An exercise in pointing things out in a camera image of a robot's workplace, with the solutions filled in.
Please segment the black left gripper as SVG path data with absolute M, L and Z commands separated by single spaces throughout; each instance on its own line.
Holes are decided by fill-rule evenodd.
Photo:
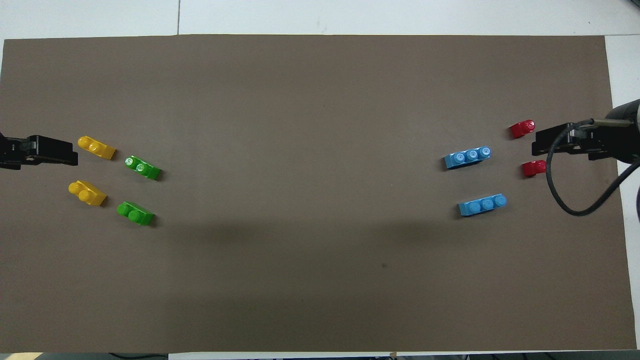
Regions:
M 26 150 L 29 148 L 29 160 L 34 165 L 61 164 L 78 166 L 78 153 L 71 142 L 42 135 L 29 137 L 6 137 L 0 133 L 0 168 L 21 170 L 30 166 Z

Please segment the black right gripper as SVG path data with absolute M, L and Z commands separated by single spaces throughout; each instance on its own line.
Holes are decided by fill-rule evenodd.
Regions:
M 614 158 L 623 163 L 637 162 L 640 157 L 639 130 L 640 100 L 618 105 L 603 118 L 592 118 L 588 124 L 563 135 L 554 153 L 586 154 L 590 161 Z M 532 155 L 546 155 L 555 139 L 571 125 L 556 125 L 535 132 L 531 143 Z M 576 147 L 573 149 L 573 138 Z

